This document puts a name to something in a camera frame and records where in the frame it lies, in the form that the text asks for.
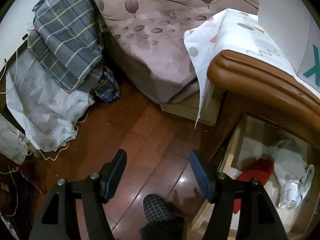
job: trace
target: cardboard box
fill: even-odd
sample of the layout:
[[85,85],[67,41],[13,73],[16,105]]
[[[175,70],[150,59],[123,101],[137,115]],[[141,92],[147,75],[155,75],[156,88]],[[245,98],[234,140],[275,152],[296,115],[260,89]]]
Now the cardboard box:
[[[208,101],[208,103],[204,102],[199,122],[215,126],[224,92],[225,90],[220,88],[214,89],[211,99]],[[199,92],[196,92],[179,103],[165,104],[160,106],[161,110],[164,112],[176,114],[195,121],[199,110],[199,99]]]

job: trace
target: open drawer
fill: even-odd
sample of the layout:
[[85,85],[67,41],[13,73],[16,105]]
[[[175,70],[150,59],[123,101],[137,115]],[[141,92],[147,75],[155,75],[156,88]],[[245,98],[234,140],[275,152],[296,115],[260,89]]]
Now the open drawer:
[[[311,188],[302,203],[295,209],[278,208],[280,185],[274,173],[265,185],[265,189],[276,207],[288,238],[294,240],[301,239],[304,236],[320,209],[320,153],[318,150],[273,124],[250,116],[244,116],[232,134],[226,154],[221,160],[218,170],[235,179],[244,168],[259,158],[268,158],[269,147],[284,138],[295,139],[301,148],[301,156],[307,167],[310,164],[315,167]],[[208,203],[207,200],[204,202],[192,222],[188,223],[185,239],[195,240],[202,238],[213,207],[214,204]],[[228,240],[236,238],[239,214],[240,212],[232,216]]]

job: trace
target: wooden floor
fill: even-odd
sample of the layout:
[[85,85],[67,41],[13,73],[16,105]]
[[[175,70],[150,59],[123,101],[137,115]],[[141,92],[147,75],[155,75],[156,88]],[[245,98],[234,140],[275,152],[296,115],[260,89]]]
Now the wooden floor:
[[[193,121],[161,112],[128,83],[120,87],[121,99],[111,106],[95,103],[87,120],[78,124],[77,138],[70,141],[69,148],[56,161],[39,159],[36,173],[39,183],[49,191],[58,179],[84,179],[99,171],[118,149],[126,150],[126,170],[115,197],[104,210],[115,239],[135,240],[147,223],[142,205],[147,194],[161,195],[180,214],[194,214],[202,196],[188,158],[191,150],[210,146],[213,127],[198,124],[194,129]],[[33,219],[45,197],[34,197]],[[77,200],[77,214],[82,239],[89,239],[81,200]]]

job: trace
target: black object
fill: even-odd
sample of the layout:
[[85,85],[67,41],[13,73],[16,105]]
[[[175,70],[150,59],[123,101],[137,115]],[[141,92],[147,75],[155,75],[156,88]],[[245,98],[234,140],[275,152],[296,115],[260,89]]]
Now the black object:
[[190,155],[191,168],[202,195],[215,203],[203,240],[228,238],[234,199],[241,199],[237,240],[287,240],[279,215],[258,179],[237,181],[203,163],[197,151]]
[[69,183],[59,179],[33,225],[29,240],[80,240],[76,199],[82,199],[89,238],[114,240],[102,204],[113,198],[126,164],[127,153],[118,150],[99,173]]
[[[126,162],[126,152],[118,150],[99,173],[69,183],[59,179],[34,223],[29,240],[80,240],[75,199],[82,199],[89,238],[114,240],[102,204],[115,195]],[[203,196],[215,203],[203,240],[228,238],[235,198],[242,200],[237,240],[287,240],[276,209],[259,180],[242,182],[217,173],[213,165],[201,161],[197,151],[191,153],[190,164]]]

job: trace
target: green letter x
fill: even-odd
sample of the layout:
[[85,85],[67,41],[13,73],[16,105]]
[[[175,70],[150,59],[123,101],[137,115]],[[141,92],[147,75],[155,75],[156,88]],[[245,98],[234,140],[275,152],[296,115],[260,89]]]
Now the green letter x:
[[316,85],[320,87],[320,63],[319,63],[319,51],[318,48],[313,44],[313,53],[315,55],[315,65],[306,71],[303,75],[306,78],[311,77],[313,74],[316,74]]

